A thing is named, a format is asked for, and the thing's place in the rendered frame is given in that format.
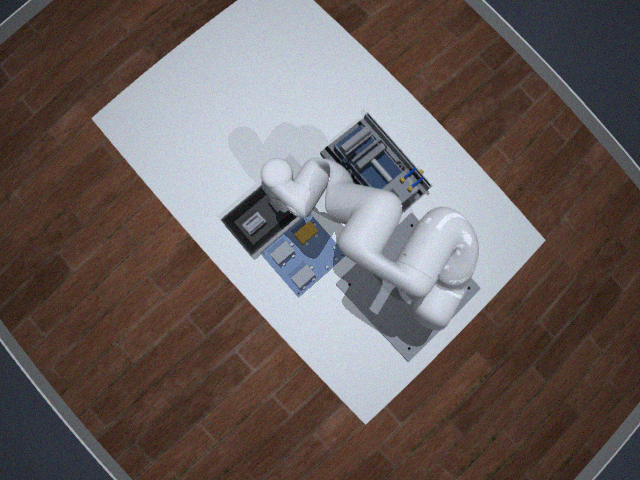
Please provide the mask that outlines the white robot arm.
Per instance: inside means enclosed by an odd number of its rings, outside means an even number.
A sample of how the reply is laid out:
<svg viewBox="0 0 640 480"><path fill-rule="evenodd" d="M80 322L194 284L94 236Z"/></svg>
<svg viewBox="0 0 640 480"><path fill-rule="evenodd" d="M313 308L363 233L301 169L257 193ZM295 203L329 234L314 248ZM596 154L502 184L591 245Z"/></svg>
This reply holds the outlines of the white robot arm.
<svg viewBox="0 0 640 480"><path fill-rule="evenodd" d="M291 154L267 161L261 179L266 194L300 218L311 214L326 191L327 214L345 224L337 240L341 252L397 287L421 325L432 330L447 327L479 256L477 235L463 215L449 207L427 212L394 262L382 253L402 216L394 193L348 184L354 183L351 175L335 161L311 158L302 167Z"/></svg>

